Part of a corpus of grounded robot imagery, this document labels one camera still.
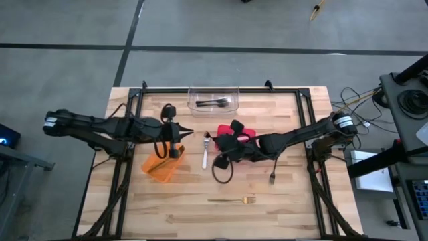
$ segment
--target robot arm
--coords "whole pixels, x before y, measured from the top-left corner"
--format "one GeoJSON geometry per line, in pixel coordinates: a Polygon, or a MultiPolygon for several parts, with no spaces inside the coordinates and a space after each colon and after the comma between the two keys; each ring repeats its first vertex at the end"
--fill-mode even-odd
{"type": "Polygon", "coordinates": [[[329,117],[307,127],[283,134],[260,135],[250,138],[244,143],[238,141],[238,137],[244,135],[242,133],[243,124],[234,120],[231,128],[234,130],[233,135],[221,135],[213,138],[220,151],[227,151],[227,154],[220,155],[214,162],[216,167],[222,169],[226,169],[230,161],[275,160],[287,147],[302,142],[307,142],[307,146],[311,149],[310,158],[313,161],[321,161],[321,159],[328,158],[332,146],[348,145],[357,134],[351,117],[341,112],[337,114],[333,112],[329,117]]]}
{"type": "MultiPolygon", "coordinates": [[[[170,104],[162,109],[161,120],[150,117],[139,118],[133,115],[129,118],[111,117],[103,119],[74,114],[68,110],[57,110],[55,112],[49,111],[46,114],[43,130],[45,134],[54,137],[71,136],[77,138],[87,142],[92,148],[99,147],[110,156],[119,157],[124,154],[128,142],[144,144],[169,141],[173,144],[190,135],[193,130],[181,127],[179,123],[174,123],[174,116],[175,107],[170,104]],[[180,131],[187,131],[187,133],[180,134],[180,131]],[[111,139],[103,137],[99,133],[107,134],[111,139]]],[[[158,151],[156,153],[160,158],[163,158],[158,151]]],[[[169,154],[170,157],[174,157],[177,152],[171,148],[169,154]]]]}

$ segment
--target fork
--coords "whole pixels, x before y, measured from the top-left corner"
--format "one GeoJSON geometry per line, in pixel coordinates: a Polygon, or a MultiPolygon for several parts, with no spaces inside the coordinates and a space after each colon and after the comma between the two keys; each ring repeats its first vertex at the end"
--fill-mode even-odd
{"type": "Polygon", "coordinates": [[[205,146],[205,150],[203,151],[202,169],[206,169],[207,168],[208,143],[209,143],[209,140],[211,139],[211,135],[209,134],[208,131],[205,131],[203,136],[204,136],[203,144],[205,146]]]}
{"type": "Polygon", "coordinates": [[[240,199],[208,199],[209,202],[237,202],[241,201],[245,204],[254,204],[255,203],[255,197],[243,197],[240,199]]]}

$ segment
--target clear plastic container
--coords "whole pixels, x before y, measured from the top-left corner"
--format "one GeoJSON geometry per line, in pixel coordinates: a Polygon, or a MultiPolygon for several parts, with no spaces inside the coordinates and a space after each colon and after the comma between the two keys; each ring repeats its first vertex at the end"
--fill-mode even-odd
{"type": "Polygon", "coordinates": [[[239,108],[239,87],[190,87],[187,106],[194,117],[233,118],[239,108]]]}

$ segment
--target white label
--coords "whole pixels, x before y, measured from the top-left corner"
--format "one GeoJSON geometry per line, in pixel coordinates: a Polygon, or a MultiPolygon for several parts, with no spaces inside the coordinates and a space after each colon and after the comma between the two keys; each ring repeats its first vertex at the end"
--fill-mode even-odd
{"type": "Polygon", "coordinates": [[[54,117],[49,117],[45,119],[46,122],[56,122],[56,118],[54,117]]]}
{"type": "Polygon", "coordinates": [[[48,121],[46,121],[46,122],[45,122],[45,124],[44,124],[44,126],[45,126],[45,127],[54,127],[54,126],[55,126],[55,123],[52,123],[52,122],[48,122],[48,121]]]}
{"type": "Polygon", "coordinates": [[[352,123],[352,121],[346,121],[346,122],[340,123],[339,126],[340,126],[340,128],[343,128],[343,127],[347,127],[348,125],[353,125],[353,124],[354,123],[352,123]]]}
{"type": "Polygon", "coordinates": [[[342,117],[342,118],[339,118],[339,119],[335,120],[333,123],[335,125],[337,125],[337,124],[339,124],[341,122],[344,122],[344,121],[352,121],[352,119],[351,119],[350,116],[346,116],[346,117],[342,117]]]}
{"type": "Polygon", "coordinates": [[[246,140],[248,140],[247,136],[240,136],[240,137],[238,137],[238,141],[246,141],[246,140]]]}

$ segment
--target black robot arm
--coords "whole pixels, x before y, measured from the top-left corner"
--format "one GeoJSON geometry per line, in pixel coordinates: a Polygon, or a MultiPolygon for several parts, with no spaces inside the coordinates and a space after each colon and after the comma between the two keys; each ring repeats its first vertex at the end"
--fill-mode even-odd
{"type": "MultiPolygon", "coordinates": [[[[96,118],[72,113],[68,110],[49,111],[46,114],[43,130],[45,134],[54,137],[71,136],[87,142],[92,148],[102,148],[111,157],[123,156],[128,143],[144,144],[162,142],[178,143],[180,140],[190,135],[193,130],[181,127],[179,123],[173,122],[175,107],[168,104],[162,109],[160,120],[155,118],[139,118],[130,115],[129,118],[110,117],[96,118]],[[99,135],[107,134],[111,138],[99,135]]],[[[177,152],[174,145],[171,145],[170,157],[174,157],[177,152]]]]}
{"type": "Polygon", "coordinates": [[[309,142],[311,159],[320,161],[320,159],[328,157],[333,145],[348,145],[357,134],[356,127],[349,115],[334,112],[313,125],[282,134],[260,135],[249,138],[245,142],[238,141],[238,137],[245,135],[242,133],[243,124],[234,120],[231,128],[234,130],[233,135],[220,135],[213,138],[220,151],[227,152],[227,154],[218,156],[214,162],[216,167],[222,169],[226,169],[230,161],[276,160],[287,147],[305,141],[309,142]]]}
{"type": "Polygon", "coordinates": [[[302,127],[283,134],[272,133],[260,135],[248,138],[248,140],[244,142],[238,141],[238,137],[245,135],[242,133],[243,124],[234,120],[231,123],[231,128],[234,131],[232,135],[213,137],[213,140],[222,151],[222,153],[215,158],[213,163],[212,172],[216,181],[226,184],[232,179],[233,161],[239,162],[243,159],[253,162],[268,159],[277,160],[287,147],[305,142],[306,147],[310,150],[307,152],[309,155],[307,169],[311,176],[310,179],[314,191],[324,201],[327,208],[334,216],[334,219],[347,236],[360,236],[358,232],[352,229],[350,224],[334,206],[331,199],[326,195],[315,176],[316,171],[313,165],[313,161],[322,163],[327,160],[331,154],[331,147],[334,145],[350,144],[354,136],[358,133],[356,126],[348,114],[333,112],[329,117],[323,118],[317,123],[308,125],[307,127],[302,127]],[[218,180],[215,176],[214,167],[227,169],[229,164],[232,170],[230,178],[227,181],[218,180]]]}

